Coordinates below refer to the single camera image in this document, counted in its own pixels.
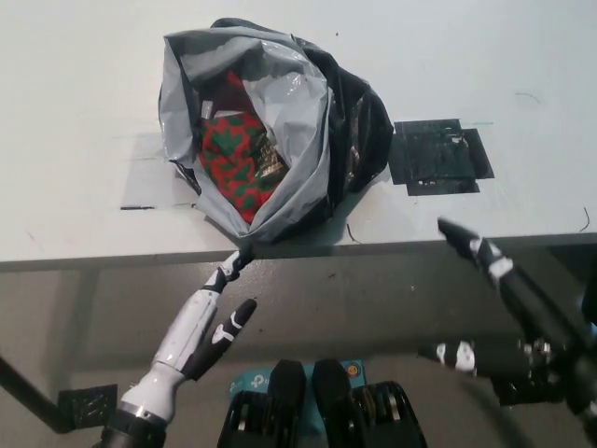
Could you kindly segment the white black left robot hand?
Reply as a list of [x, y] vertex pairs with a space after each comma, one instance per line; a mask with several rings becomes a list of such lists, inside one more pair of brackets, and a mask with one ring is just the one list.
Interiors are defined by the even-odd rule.
[[224, 355], [257, 308], [248, 299], [210, 329], [224, 288], [254, 259], [253, 249], [233, 252], [183, 305], [154, 356], [150, 374], [163, 383], [197, 381]]

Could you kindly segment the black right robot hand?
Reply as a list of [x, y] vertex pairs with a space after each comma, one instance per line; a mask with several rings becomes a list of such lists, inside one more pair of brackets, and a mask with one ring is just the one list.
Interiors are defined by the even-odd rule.
[[494, 242], [446, 218], [439, 232], [489, 281], [523, 336], [425, 343], [418, 354], [491, 381], [502, 406], [565, 402], [584, 424], [596, 421], [596, 347], [554, 300]]

